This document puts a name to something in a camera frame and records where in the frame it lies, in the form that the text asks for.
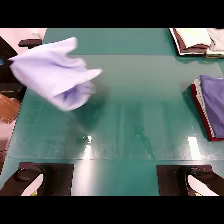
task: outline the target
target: blue folded cloth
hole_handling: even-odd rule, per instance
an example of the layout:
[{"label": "blue folded cloth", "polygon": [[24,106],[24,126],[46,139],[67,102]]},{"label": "blue folded cloth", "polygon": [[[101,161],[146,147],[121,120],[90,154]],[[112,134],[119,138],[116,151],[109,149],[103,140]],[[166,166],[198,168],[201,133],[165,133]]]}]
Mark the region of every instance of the blue folded cloth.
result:
[{"label": "blue folded cloth", "polygon": [[224,138],[224,79],[201,75],[201,89],[216,138]]},{"label": "blue folded cloth", "polygon": [[102,72],[88,70],[82,58],[67,57],[76,47],[75,37],[44,44],[10,58],[10,68],[21,83],[40,96],[61,110],[73,110],[95,92],[90,80]]}]

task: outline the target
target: purple towel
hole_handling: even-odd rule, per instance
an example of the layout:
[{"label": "purple towel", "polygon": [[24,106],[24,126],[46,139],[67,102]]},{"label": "purple towel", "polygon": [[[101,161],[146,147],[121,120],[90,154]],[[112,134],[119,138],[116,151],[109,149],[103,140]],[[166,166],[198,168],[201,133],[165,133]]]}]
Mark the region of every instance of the purple towel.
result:
[{"label": "purple towel", "polygon": [[216,138],[224,138],[224,79],[200,75],[208,119]]}]

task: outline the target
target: red cloth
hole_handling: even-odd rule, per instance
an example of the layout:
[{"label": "red cloth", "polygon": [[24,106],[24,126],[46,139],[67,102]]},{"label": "red cloth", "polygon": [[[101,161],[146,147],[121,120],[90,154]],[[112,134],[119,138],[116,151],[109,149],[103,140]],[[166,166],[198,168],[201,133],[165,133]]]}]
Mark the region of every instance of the red cloth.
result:
[{"label": "red cloth", "polygon": [[199,101],[198,101],[198,99],[197,99],[197,97],[196,97],[196,95],[197,95],[196,86],[192,83],[192,84],[191,84],[191,87],[192,87],[192,93],[193,93],[193,97],[194,97],[195,103],[196,103],[197,108],[198,108],[198,110],[199,110],[199,112],[200,112],[202,121],[203,121],[203,123],[204,123],[204,125],[205,125],[205,129],[206,129],[206,131],[207,131],[207,133],[208,133],[208,137],[209,137],[210,141],[222,141],[222,140],[224,140],[224,138],[216,138],[216,137],[212,137],[212,134],[211,134],[211,130],[210,130],[208,121],[207,121],[207,119],[206,119],[206,117],[205,117],[205,115],[204,115],[204,112],[203,112],[202,108],[201,108],[201,104],[199,103]]}]

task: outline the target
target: table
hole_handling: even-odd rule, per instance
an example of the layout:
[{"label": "table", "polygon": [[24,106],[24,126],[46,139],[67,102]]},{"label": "table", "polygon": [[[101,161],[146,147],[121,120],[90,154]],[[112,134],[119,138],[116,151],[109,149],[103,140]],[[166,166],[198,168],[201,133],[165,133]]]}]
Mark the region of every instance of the table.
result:
[{"label": "table", "polygon": [[211,164],[224,176],[224,142],[209,142],[191,82],[222,77],[223,61],[177,57],[168,29],[48,29],[76,36],[97,93],[62,112],[28,90],[0,184],[19,162],[74,163],[72,195],[159,195],[156,165]]}]

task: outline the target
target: white wall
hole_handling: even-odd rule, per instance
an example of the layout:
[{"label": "white wall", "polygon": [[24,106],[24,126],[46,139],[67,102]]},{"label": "white wall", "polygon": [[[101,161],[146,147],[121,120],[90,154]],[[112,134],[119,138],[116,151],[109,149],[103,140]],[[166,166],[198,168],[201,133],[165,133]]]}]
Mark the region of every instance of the white wall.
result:
[{"label": "white wall", "polygon": [[44,38],[47,28],[0,28],[0,36],[18,53],[21,54],[28,48],[19,47],[18,44],[24,39]]}]

